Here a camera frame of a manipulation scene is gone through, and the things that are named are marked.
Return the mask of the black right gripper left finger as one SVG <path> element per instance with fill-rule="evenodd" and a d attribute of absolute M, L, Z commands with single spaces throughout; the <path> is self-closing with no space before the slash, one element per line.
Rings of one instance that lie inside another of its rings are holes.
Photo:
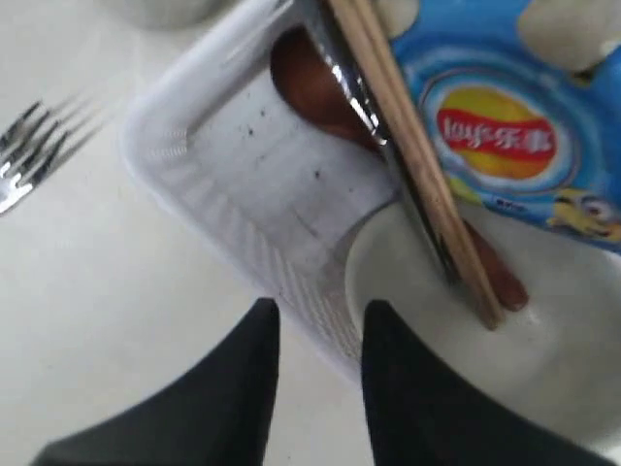
<path fill-rule="evenodd" d="M 258 299 L 175 382 L 137 406 L 45 446 L 36 465 L 260 465 L 278 389 L 280 318 Z"/>

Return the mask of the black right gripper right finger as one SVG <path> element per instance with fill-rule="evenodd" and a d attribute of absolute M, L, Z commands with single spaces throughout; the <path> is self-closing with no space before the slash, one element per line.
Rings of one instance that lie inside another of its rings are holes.
<path fill-rule="evenodd" d="M 607 465 L 503 407 L 453 371 L 392 306 L 365 309 L 365 415 L 377 465 Z"/>

